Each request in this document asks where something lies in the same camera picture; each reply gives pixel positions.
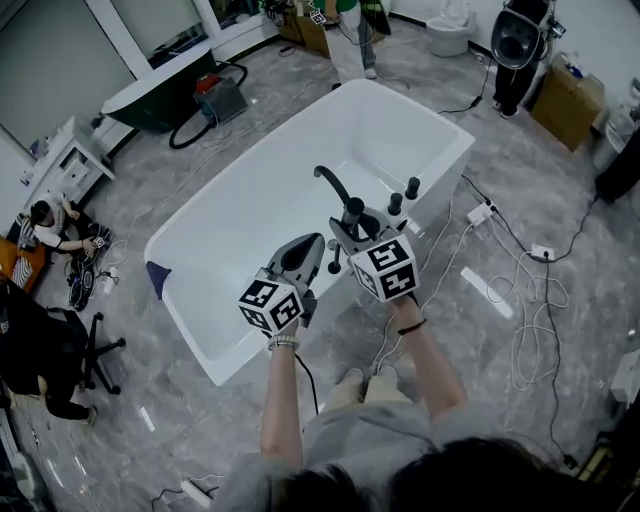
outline freestanding bathtub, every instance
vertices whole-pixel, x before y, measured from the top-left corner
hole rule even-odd
[[[221,385],[259,354],[266,338],[236,303],[249,277],[281,245],[312,232],[334,238],[329,217],[342,203],[313,169],[333,170],[352,196],[385,210],[409,178],[398,222],[426,227],[446,206],[474,139],[433,111],[367,80],[355,80],[284,123],[211,180],[149,240],[145,261],[172,269],[162,299],[211,380]],[[358,284],[344,255],[331,275],[328,251],[312,289],[318,309],[306,337],[331,325]]]

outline person's leg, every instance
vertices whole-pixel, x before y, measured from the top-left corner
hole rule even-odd
[[[91,224],[93,224],[93,221],[91,220],[91,218],[84,213],[84,211],[73,201],[71,201],[71,208],[73,208],[75,211],[77,211],[80,214],[80,217],[77,220],[72,219],[71,217],[69,217],[67,215],[67,219],[69,219],[69,221],[71,222],[71,224],[73,224],[76,229],[78,230],[78,236],[80,237],[81,240],[84,240],[85,238],[89,237],[89,226]]]
[[[360,51],[362,53],[362,64],[364,69],[371,69],[376,63],[376,54],[373,51],[373,43],[371,38],[373,37],[373,29],[364,19],[364,16],[360,16],[360,25],[358,25],[358,34],[360,40]]]
[[[364,403],[372,402],[411,402],[398,391],[398,374],[393,366],[385,366],[378,375],[371,377]]]
[[[514,72],[515,76],[513,77],[511,88],[509,89],[509,108],[506,112],[503,108],[503,114],[513,115],[516,113],[516,111],[518,110],[518,105],[526,96],[527,92],[529,91],[529,87],[531,87],[531,82],[533,82],[533,78],[536,75],[537,69],[538,61],[532,60],[524,68],[519,69],[517,72]]]
[[[350,11],[340,13],[340,26],[325,29],[331,62],[338,72],[340,82],[364,78],[364,65],[360,53],[360,4]]]
[[[493,95],[493,99],[500,104],[505,104],[509,101],[509,89],[511,88],[514,73],[511,69],[498,64],[496,93]]]
[[[85,420],[88,421],[91,409],[82,407],[71,401],[76,383],[73,379],[47,379],[47,393],[45,403],[51,414],[65,420]]]
[[[322,412],[335,411],[362,401],[364,376],[358,368],[351,368],[344,378],[329,391]]]

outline gray marble floor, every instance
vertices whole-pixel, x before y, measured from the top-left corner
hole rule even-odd
[[[484,68],[473,56],[436,58],[428,51],[424,30],[395,20],[392,26],[394,35],[376,45],[380,83],[436,111],[469,105],[484,79]],[[290,107],[210,158],[175,197],[136,224],[128,257],[119,268],[120,285],[110,295],[99,287],[82,314],[88,321],[95,311],[102,311],[101,337],[124,336],[128,340],[125,350],[109,354],[105,361],[113,379],[122,386],[122,395],[109,396],[98,385],[97,390],[77,397],[98,407],[96,425],[90,428],[59,420],[51,417],[43,404],[19,399],[16,421],[20,439],[39,465],[60,510],[150,510],[151,498],[161,489],[178,489],[188,477],[224,473],[238,454],[258,448],[265,382],[256,379],[221,388],[211,383],[164,304],[154,297],[142,251],[157,228],[205,183],[330,90],[336,75],[328,60],[301,50],[281,58],[278,50],[282,46],[271,45],[243,60],[250,70],[242,87],[251,101],[246,113],[182,151],[169,149],[168,135],[138,134],[114,159],[117,181],[101,183],[88,204],[97,220],[111,226],[119,237],[126,236],[134,218],[166,198],[208,155],[286,106],[309,80],[316,79]],[[527,114],[511,121],[501,119],[491,108],[492,81],[487,84],[485,101],[476,109],[452,116],[477,139],[465,172],[498,204],[526,245],[538,243],[562,253],[594,193],[595,171],[587,151],[583,148],[572,154]],[[185,128],[185,136],[195,133],[200,122],[194,120]],[[433,251],[420,298],[433,292],[465,227],[464,215],[478,199],[461,181],[453,220]],[[446,220],[445,211],[416,243],[421,261]],[[640,286],[633,277],[640,270],[639,229],[626,200],[614,206],[597,203],[571,257],[551,269],[552,277],[562,281],[570,296],[565,309],[554,310],[563,361],[557,385],[561,406],[556,436],[565,451],[579,460],[588,454],[597,431],[609,425],[604,409],[607,388],[620,355],[628,349],[625,334],[636,319],[640,301]],[[505,232],[498,228],[498,233],[510,250],[517,252]],[[543,265],[526,264],[535,274],[545,272]],[[67,303],[62,267],[63,260],[57,259],[44,278],[37,294],[41,304]],[[472,231],[427,307],[433,330],[471,399],[495,411],[497,423],[505,431],[527,436],[522,439],[532,451],[557,458],[548,431],[553,412],[550,378],[525,391],[511,385],[509,339],[521,325],[520,306],[512,296],[508,303],[515,312],[513,318],[500,316],[461,277],[465,267],[486,281],[514,271],[513,260],[500,248],[488,225]],[[526,281],[520,280],[520,286],[526,288]],[[561,301],[555,287],[551,299]],[[540,304],[529,304],[529,314]],[[348,367],[370,366],[388,317],[388,310],[363,296],[333,329],[302,348],[321,401]],[[541,315],[539,323],[548,326],[546,315]],[[395,339],[391,336],[389,348]],[[531,332],[527,340],[522,354],[525,374],[532,369]],[[541,333],[540,349],[541,369],[547,370],[555,361],[553,337]],[[416,397],[407,356],[400,350],[388,360],[398,368],[402,389]],[[306,421],[312,415],[312,402],[309,382],[302,372],[299,388],[301,415]],[[141,407],[154,431],[143,420]],[[42,440],[39,448],[27,420]],[[202,484],[213,487],[216,479]],[[165,504],[173,511],[195,506],[188,498],[172,495]]]

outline person sitting on floor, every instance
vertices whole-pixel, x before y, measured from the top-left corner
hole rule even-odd
[[[97,226],[75,203],[62,193],[47,194],[31,207],[33,231],[44,245],[57,252],[75,253],[84,250],[92,259],[96,253],[93,238],[97,235]],[[73,224],[79,240],[69,240],[66,230]]]
[[[98,411],[71,401],[84,347],[10,279],[0,275],[0,378],[19,395],[43,396],[58,418],[93,425]]]

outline white pants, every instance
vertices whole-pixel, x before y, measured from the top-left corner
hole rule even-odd
[[[350,407],[363,403],[360,396],[360,383],[340,382],[329,391],[329,396],[324,403],[322,412],[335,411],[343,407]],[[375,375],[369,380],[365,404],[372,402],[411,402],[404,394],[389,384],[383,377]]]
[[[340,82],[364,78],[364,65],[360,50],[360,2],[350,11],[340,13],[340,26],[325,30],[331,62]]]

